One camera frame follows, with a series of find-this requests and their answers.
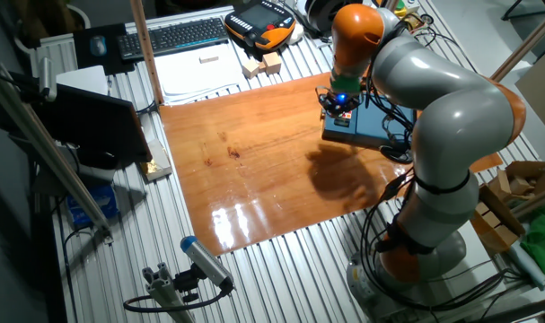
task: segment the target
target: wooden table surface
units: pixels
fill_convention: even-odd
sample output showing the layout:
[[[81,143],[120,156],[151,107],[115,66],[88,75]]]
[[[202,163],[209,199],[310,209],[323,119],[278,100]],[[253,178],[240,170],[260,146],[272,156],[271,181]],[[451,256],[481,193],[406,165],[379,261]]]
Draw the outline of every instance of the wooden table surface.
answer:
[[[214,254],[373,205],[407,167],[321,140],[320,74],[161,107],[195,235]],[[501,164],[497,154],[473,171]]]

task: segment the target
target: aluminum profile table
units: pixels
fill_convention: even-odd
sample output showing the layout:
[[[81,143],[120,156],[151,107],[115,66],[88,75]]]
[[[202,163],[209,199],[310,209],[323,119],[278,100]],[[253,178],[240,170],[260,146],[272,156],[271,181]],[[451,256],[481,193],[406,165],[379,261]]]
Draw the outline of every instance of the aluminum profile table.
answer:
[[[149,28],[210,17],[223,17],[232,7],[187,13],[153,19]],[[434,6],[421,2],[420,13],[435,18],[437,31],[453,38]],[[128,32],[136,32],[134,23]],[[238,57],[238,70],[249,57],[233,42],[229,47]],[[437,39],[430,48],[440,56],[471,69],[470,61],[454,45]],[[77,69],[72,35],[41,41],[31,55],[32,70],[42,57],[49,57],[57,74]],[[229,91],[213,97],[268,86],[328,72],[332,64],[330,46],[317,48],[314,41],[304,38],[282,52],[279,74],[259,74]],[[133,102],[144,109],[153,100],[145,63],[136,64],[134,72],[110,77],[111,95]],[[163,123],[157,112],[142,115],[141,122],[151,129],[169,149]],[[539,160],[524,135],[499,152],[504,165],[512,161]],[[490,181],[496,169],[478,174],[480,183]],[[171,272],[189,269],[188,257],[180,251],[182,237],[193,234],[176,173],[168,178],[145,183],[135,164],[116,172],[113,183],[121,214],[110,220],[112,245],[92,240],[91,234],[74,236],[61,248],[62,237],[72,229],[66,216],[53,215],[57,253],[69,322],[170,322],[166,314],[136,314],[124,311],[122,302],[145,295],[141,269],[166,262]],[[385,203],[380,214],[390,218],[398,212],[395,203]],[[236,291],[209,307],[193,310],[197,322],[366,322],[367,318],[351,296],[346,285],[347,259],[359,248],[361,224],[365,211],[346,214],[265,240],[219,257],[234,276]],[[70,261],[70,279],[66,273],[64,251]],[[216,296],[217,290],[208,282],[199,286],[202,300]],[[142,306],[153,306],[150,301]],[[430,320],[427,313],[420,319]]]

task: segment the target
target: blue led light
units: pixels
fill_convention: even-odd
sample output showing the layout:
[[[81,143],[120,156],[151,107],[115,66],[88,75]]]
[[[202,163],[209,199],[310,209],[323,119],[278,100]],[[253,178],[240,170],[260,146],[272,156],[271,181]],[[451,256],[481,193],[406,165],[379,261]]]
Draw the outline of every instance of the blue led light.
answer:
[[[338,94],[336,96],[336,101],[338,102],[338,104],[344,104],[346,103],[346,94],[345,93],[341,93],[341,94]]]

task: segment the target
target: black monitor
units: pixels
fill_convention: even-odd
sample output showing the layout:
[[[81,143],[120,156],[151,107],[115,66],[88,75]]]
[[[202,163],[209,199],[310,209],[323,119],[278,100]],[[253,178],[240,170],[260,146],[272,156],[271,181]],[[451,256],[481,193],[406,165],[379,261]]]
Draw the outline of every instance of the black monitor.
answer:
[[[22,86],[39,89],[39,80],[11,73]],[[97,168],[116,163],[152,160],[140,121],[131,102],[111,98],[70,86],[57,86],[53,102],[32,102],[50,135],[63,143],[75,144],[82,164]],[[10,133],[18,127],[0,106],[0,127]]]

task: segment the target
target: keyboard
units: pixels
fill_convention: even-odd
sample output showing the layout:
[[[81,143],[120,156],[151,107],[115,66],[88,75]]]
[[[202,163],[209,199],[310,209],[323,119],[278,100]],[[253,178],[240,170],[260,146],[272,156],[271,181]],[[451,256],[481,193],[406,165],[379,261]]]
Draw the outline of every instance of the keyboard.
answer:
[[[180,23],[161,29],[148,30],[148,33],[156,56],[228,42],[228,34],[224,24],[218,18]],[[117,42],[120,58],[123,61],[143,58],[137,34],[118,36]]]

